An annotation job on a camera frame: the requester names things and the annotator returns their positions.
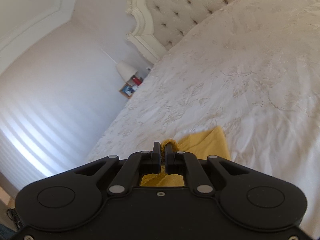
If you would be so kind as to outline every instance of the cream upholstery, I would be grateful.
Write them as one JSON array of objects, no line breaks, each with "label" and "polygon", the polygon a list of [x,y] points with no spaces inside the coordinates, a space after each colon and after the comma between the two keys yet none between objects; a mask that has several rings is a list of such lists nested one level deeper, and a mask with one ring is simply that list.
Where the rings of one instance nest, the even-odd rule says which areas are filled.
[{"label": "cream upholstery", "polygon": [[195,25],[234,0],[146,0],[154,36],[170,49]]}]

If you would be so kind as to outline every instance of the white bedspread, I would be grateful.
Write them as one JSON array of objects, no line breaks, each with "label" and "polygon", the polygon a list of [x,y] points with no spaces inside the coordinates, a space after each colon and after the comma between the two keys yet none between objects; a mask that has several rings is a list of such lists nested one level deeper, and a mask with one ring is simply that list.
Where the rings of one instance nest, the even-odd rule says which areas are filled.
[{"label": "white bedspread", "polygon": [[320,2],[238,0],[158,62],[88,160],[221,125],[232,160],[290,181],[320,236]]}]

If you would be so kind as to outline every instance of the picture frame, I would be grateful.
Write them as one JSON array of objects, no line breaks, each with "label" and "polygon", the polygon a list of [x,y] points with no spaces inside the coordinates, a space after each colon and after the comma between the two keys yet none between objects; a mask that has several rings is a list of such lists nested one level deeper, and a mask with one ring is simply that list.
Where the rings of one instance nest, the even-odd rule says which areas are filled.
[{"label": "picture frame", "polygon": [[130,99],[135,92],[135,90],[132,88],[132,85],[126,83],[119,92],[123,94],[126,98]]}]

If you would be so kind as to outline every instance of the yellow garment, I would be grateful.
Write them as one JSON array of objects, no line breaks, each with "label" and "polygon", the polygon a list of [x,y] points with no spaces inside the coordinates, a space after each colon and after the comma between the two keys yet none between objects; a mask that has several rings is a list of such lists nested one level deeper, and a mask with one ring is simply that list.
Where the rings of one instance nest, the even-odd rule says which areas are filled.
[{"label": "yellow garment", "polygon": [[[190,134],[182,138],[179,143],[168,139],[161,144],[161,153],[164,153],[164,146],[172,144],[173,151],[191,152],[198,159],[207,159],[209,155],[217,155],[230,160],[228,145],[223,130],[217,126],[213,130]],[[143,176],[141,186],[143,187],[178,187],[184,186],[183,177],[178,174],[148,174]]]}]

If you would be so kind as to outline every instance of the white lampshade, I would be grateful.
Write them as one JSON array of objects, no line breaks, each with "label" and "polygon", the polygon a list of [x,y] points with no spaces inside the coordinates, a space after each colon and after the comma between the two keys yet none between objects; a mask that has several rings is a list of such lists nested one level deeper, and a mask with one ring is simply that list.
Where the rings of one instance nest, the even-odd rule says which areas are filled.
[{"label": "white lampshade", "polygon": [[125,63],[124,61],[120,61],[117,64],[116,68],[125,82],[128,82],[132,78],[132,76],[134,76],[138,72],[138,70]]}]

